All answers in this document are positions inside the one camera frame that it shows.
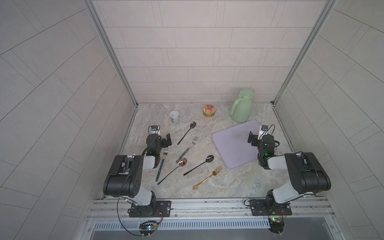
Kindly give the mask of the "silver fork green handle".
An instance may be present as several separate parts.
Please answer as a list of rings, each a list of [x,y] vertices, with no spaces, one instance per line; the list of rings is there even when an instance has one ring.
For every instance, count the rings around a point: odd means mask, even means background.
[[[157,177],[156,177],[156,182],[159,181],[159,178],[160,178],[160,175],[161,175],[161,171],[162,171],[162,168],[163,168],[163,165],[164,165],[164,161],[168,155],[168,148],[164,148],[164,152],[163,152],[163,157],[162,157],[162,160],[161,160],[161,163],[160,163],[160,166],[159,166],[159,170],[158,170],[158,174],[157,174]]]

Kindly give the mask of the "iridescent rainbow spoon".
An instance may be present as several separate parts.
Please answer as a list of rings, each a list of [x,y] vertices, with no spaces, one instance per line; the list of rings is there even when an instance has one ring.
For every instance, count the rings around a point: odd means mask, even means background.
[[[178,168],[180,167],[183,167],[187,164],[188,160],[186,158],[182,158],[179,163],[178,163],[178,166],[176,168],[174,168],[169,174],[167,174],[161,181],[159,181],[157,183],[157,185],[160,185],[162,184],[175,170],[177,170]]]

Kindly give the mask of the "silver fork marbled handle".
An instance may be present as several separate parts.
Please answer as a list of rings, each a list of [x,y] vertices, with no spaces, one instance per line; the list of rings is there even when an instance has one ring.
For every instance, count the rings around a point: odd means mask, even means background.
[[[176,163],[178,164],[182,159],[183,157],[188,153],[188,151],[194,147],[198,141],[198,137],[195,137],[194,140],[192,141],[192,143],[186,148],[186,150],[181,154],[181,156],[176,160]]]

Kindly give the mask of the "black spoon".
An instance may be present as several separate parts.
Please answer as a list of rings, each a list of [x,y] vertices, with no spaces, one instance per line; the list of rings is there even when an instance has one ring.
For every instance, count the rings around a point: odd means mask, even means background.
[[[184,136],[179,140],[179,142],[177,143],[177,145],[179,145],[179,144],[183,141],[183,139],[184,139],[185,136],[188,134],[188,132],[189,132],[191,129],[195,128],[196,125],[197,125],[196,122],[191,122],[191,124],[190,124],[190,128],[187,130],[187,132],[184,134]]]
[[[205,163],[211,163],[211,162],[214,160],[214,158],[215,158],[215,157],[214,157],[213,155],[209,155],[209,156],[207,156],[206,159],[205,159],[205,161],[204,161],[203,163],[201,163],[201,164],[199,164],[198,166],[194,167],[193,169],[191,169],[191,170],[185,172],[183,175],[185,176],[185,175],[189,174],[190,172],[192,172],[193,170],[197,169],[198,167],[200,167],[201,165],[203,165],[203,164],[205,164]]]

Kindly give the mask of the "gold ornate fork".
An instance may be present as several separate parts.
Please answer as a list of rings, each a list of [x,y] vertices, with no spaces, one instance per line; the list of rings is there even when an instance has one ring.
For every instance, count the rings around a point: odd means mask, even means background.
[[[194,186],[193,186],[193,190],[197,190],[197,189],[198,189],[203,183],[205,183],[209,178],[218,175],[218,174],[221,172],[222,169],[223,169],[222,166],[217,167],[217,168],[212,172],[212,174],[211,174],[210,176],[208,176],[206,179],[204,179],[204,180],[201,181],[200,183],[194,185]]]

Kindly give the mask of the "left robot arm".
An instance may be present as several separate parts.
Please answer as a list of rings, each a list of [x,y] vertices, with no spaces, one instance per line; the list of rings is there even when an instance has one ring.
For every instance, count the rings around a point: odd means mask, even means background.
[[[170,134],[165,139],[159,134],[150,134],[141,155],[115,156],[103,185],[103,193],[131,203],[128,210],[130,218],[170,216],[172,202],[157,201],[155,193],[142,187],[141,182],[144,170],[159,168],[158,173],[161,172],[165,160],[161,151],[171,145]]]

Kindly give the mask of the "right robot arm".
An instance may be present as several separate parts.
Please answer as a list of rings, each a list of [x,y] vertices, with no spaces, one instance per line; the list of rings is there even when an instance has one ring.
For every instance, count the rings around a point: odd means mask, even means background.
[[[280,210],[282,213],[291,201],[305,195],[317,194],[331,189],[331,180],[318,159],[310,152],[275,155],[280,143],[274,136],[263,132],[249,133],[248,143],[258,148],[259,165],[265,170],[287,170],[290,180],[277,189],[269,190],[264,200],[267,213]]]

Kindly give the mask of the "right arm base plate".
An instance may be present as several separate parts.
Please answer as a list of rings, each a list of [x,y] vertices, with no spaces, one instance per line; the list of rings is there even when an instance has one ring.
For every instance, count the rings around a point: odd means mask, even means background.
[[[262,199],[248,199],[247,206],[250,207],[253,216],[291,216],[292,210],[289,203],[277,204]]]

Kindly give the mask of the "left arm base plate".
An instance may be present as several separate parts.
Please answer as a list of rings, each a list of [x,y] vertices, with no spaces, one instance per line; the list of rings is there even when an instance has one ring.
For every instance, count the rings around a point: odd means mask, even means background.
[[[130,218],[159,218],[169,217],[171,211],[171,201],[156,201],[148,206],[136,206],[132,204],[128,210]]]

